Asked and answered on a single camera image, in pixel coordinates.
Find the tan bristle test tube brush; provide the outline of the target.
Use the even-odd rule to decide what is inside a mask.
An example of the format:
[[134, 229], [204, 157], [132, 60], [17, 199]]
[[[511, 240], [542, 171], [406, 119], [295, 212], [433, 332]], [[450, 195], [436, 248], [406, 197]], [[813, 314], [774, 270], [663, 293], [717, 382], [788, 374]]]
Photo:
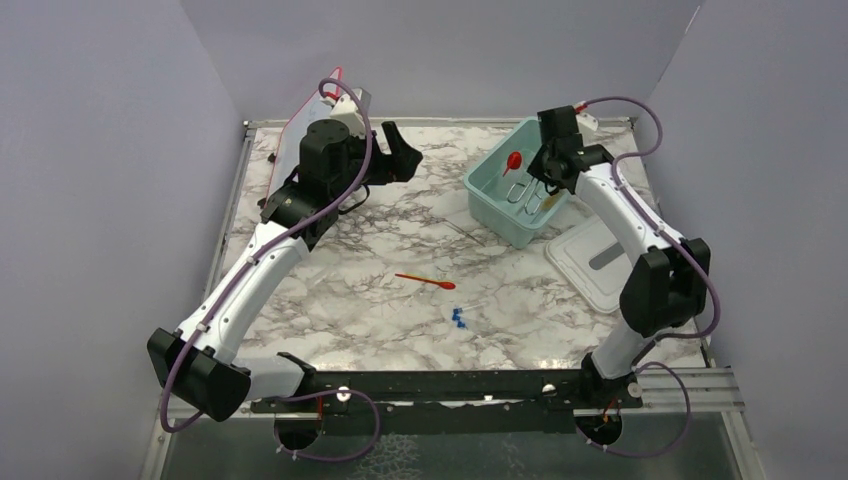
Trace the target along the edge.
[[547, 198], [546, 198], [546, 199], [545, 199], [545, 200], [541, 203], [541, 205], [540, 205], [540, 209], [541, 209], [541, 210], [543, 210], [543, 211], [548, 211], [548, 210], [550, 210], [550, 209], [551, 209], [551, 208], [552, 208], [552, 207], [553, 207], [553, 206], [554, 206], [554, 205], [558, 202], [559, 197], [560, 197], [560, 195], [559, 195], [559, 194], [551, 195], [551, 196], [547, 197]]

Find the steel tweezers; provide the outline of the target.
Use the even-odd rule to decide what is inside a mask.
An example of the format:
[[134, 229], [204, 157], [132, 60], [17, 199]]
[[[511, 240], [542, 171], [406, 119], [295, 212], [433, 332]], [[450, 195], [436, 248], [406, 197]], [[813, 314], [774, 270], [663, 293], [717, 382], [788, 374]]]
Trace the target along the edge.
[[465, 229], [463, 229], [459, 225], [457, 225], [457, 224], [455, 224], [455, 223], [453, 223], [449, 220], [444, 220], [444, 222], [448, 225], [448, 227], [450, 227], [452, 230], [456, 231], [458, 234], [463, 235], [465, 238], [475, 242], [476, 244], [478, 244], [480, 246], [486, 247], [486, 244], [483, 241], [479, 240], [478, 238], [476, 238], [474, 235], [472, 235], [471, 233], [469, 233], [468, 231], [466, 231]]

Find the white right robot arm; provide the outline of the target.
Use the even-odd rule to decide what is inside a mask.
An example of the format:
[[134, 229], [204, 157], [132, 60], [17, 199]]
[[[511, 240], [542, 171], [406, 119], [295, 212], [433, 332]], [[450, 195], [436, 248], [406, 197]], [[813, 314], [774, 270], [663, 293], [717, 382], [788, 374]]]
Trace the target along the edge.
[[711, 251], [663, 221], [624, 178], [620, 157], [587, 145], [578, 109], [538, 112], [541, 146], [528, 171], [550, 193], [566, 191], [589, 206], [623, 247], [632, 270], [619, 296], [623, 322], [583, 362], [579, 398], [600, 407], [617, 392], [636, 360], [658, 339], [703, 312], [715, 287], [709, 278]]

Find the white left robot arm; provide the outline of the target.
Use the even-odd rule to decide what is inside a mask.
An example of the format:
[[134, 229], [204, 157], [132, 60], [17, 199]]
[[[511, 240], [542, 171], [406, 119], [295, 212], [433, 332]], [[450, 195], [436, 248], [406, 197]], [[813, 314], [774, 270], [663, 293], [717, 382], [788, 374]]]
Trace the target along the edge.
[[354, 136], [338, 120], [311, 123], [299, 144], [299, 162], [270, 194], [247, 246], [200, 307], [172, 331], [158, 328], [147, 342], [163, 388], [160, 418], [177, 397], [218, 422], [246, 401], [277, 397], [298, 411], [313, 401], [310, 366], [278, 354], [256, 362], [239, 357], [247, 330], [290, 271], [308, 258], [344, 214], [341, 202], [363, 187], [408, 182], [423, 159], [395, 122], [377, 135]]

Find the red pipette in bin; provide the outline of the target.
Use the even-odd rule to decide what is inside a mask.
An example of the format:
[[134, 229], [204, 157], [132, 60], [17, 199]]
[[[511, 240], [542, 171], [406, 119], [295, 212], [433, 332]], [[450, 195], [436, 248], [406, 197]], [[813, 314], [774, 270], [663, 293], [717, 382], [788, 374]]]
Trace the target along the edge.
[[518, 171], [522, 167], [523, 163], [523, 155], [520, 151], [513, 151], [508, 154], [505, 162], [505, 168], [503, 170], [502, 176], [506, 177], [513, 171]]

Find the teal plastic bin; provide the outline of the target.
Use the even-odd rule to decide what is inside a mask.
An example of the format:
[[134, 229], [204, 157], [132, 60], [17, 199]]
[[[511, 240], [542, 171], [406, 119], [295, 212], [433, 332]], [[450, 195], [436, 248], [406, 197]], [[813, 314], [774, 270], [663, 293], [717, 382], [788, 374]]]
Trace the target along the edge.
[[528, 173], [541, 146], [538, 121], [527, 117], [463, 178], [472, 218], [516, 249], [525, 248], [570, 199], [565, 191], [549, 195]]

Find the white bin lid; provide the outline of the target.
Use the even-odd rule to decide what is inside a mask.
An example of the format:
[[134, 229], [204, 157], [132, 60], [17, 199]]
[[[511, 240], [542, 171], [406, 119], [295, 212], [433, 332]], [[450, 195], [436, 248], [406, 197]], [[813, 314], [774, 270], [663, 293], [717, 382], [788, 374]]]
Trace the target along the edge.
[[632, 270], [622, 245], [593, 216], [549, 241], [547, 260], [597, 312], [619, 309], [619, 296]]

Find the pink framed whiteboard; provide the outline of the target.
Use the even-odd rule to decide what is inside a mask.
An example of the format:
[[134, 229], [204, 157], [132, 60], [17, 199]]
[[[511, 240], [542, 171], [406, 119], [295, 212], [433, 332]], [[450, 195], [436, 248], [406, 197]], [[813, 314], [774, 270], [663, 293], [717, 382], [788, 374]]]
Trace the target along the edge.
[[279, 136], [270, 181], [263, 200], [267, 200], [280, 189], [290, 177], [299, 164], [300, 141], [306, 135], [309, 125], [316, 120], [328, 118], [341, 94], [342, 90], [333, 83], [320, 90], [316, 89], [286, 121]]

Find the red pipette on table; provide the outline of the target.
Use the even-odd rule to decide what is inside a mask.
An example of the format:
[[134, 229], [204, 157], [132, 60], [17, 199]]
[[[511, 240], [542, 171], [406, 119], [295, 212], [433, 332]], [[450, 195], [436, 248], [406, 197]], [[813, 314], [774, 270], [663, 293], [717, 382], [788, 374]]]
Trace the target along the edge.
[[453, 290], [453, 289], [456, 288], [456, 284], [453, 283], [453, 282], [450, 282], [450, 281], [429, 279], [429, 278], [425, 278], [425, 277], [421, 277], [421, 276], [415, 276], [415, 275], [404, 274], [404, 273], [396, 273], [395, 276], [397, 278], [414, 280], [414, 281], [418, 281], [418, 282], [421, 282], [421, 283], [435, 285], [435, 286], [442, 288], [442, 289], [445, 289], [445, 290]]

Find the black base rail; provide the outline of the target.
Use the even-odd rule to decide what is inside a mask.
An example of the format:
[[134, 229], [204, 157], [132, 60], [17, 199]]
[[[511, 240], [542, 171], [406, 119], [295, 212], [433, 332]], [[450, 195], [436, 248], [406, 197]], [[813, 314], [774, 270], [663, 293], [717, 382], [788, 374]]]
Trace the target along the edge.
[[577, 416], [618, 406], [635, 377], [596, 383], [578, 369], [318, 371], [296, 400], [251, 403], [284, 432], [325, 436], [543, 432], [571, 434]]

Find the aluminium frame rail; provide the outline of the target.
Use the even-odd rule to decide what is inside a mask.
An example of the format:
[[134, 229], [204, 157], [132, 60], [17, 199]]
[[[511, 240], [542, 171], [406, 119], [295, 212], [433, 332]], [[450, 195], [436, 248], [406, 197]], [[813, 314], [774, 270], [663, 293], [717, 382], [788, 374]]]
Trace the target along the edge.
[[692, 413], [743, 412], [745, 401], [733, 372], [727, 368], [676, 368], [671, 373], [650, 368], [636, 376], [640, 396], [618, 395], [618, 406], [608, 412], [621, 415], [685, 413], [683, 390]]

